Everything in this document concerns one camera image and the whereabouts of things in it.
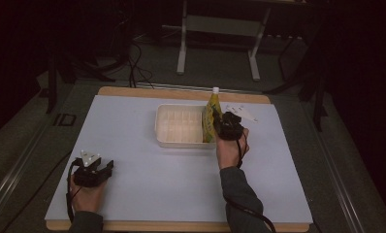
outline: white stand leg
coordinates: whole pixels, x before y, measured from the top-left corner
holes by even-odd
[[[270,8],[266,9],[263,22],[260,23],[260,27],[257,32],[256,43],[253,49],[248,51],[248,61],[250,63],[251,76],[253,77],[253,81],[255,82],[260,82],[259,68],[257,67],[256,62],[256,54],[257,50],[259,49],[260,42],[262,41],[263,33],[265,32],[266,23],[268,22],[270,11]]]
[[[177,74],[184,74],[184,64],[186,61],[186,18],[187,18],[187,0],[183,1],[183,19],[181,21],[181,45],[178,53]]]

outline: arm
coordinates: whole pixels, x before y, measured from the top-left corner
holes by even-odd
[[[249,150],[246,138],[248,129],[244,128],[239,140],[243,155]],[[223,196],[248,210],[263,213],[263,204],[247,183],[244,171],[237,167],[239,149],[235,141],[224,141],[216,136],[217,160],[220,168],[220,179]],[[265,222],[255,216],[245,213],[230,204],[226,204],[226,217],[233,233],[270,232]]]
[[[103,230],[103,217],[97,214],[101,206],[103,191],[107,181],[97,187],[80,187],[75,185],[74,177],[71,178],[72,204],[75,209],[75,218],[69,233],[101,233]]]

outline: black controller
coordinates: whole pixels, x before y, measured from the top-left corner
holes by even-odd
[[[83,164],[83,160],[81,158],[78,158],[79,168],[75,172],[75,184],[84,187],[95,187],[103,181],[107,180],[109,177],[111,177],[113,160],[110,161],[104,169],[97,171],[97,167],[100,165],[101,160],[102,159],[99,157],[88,167],[85,167]]]
[[[244,127],[241,126],[241,117],[226,112],[220,118],[217,110],[213,110],[213,127],[220,139],[234,141],[241,138]]]

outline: wooden table edge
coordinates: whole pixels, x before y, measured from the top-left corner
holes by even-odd
[[[202,90],[174,90],[174,89],[146,89],[128,88],[117,86],[103,86],[99,89],[98,95],[108,96],[127,96],[142,98],[160,99],[186,99],[186,100],[209,100],[211,91]],[[239,93],[219,93],[220,102],[238,102],[254,104],[271,104],[266,95],[239,94]]]
[[[68,230],[70,220],[47,220],[49,230]],[[307,232],[309,223],[274,223],[277,232]],[[106,231],[230,232],[226,222],[105,221]]]

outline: metal stand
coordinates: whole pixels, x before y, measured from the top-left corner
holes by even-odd
[[[248,51],[248,60],[250,63],[251,75],[253,81],[259,82],[259,68],[256,62],[256,54],[259,49],[260,42],[265,32],[266,23],[268,21],[271,9],[265,11],[262,22],[238,20],[220,17],[200,17],[192,16],[187,13],[187,0],[183,1],[183,18],[181,21],[181,46],[178,54],[177,73],[184,74],[186,60],[186,33],[189,31],[201,31],[219,34],[230,34],[240,36],[251,36],[256,38],[256,42],[252,50]]]

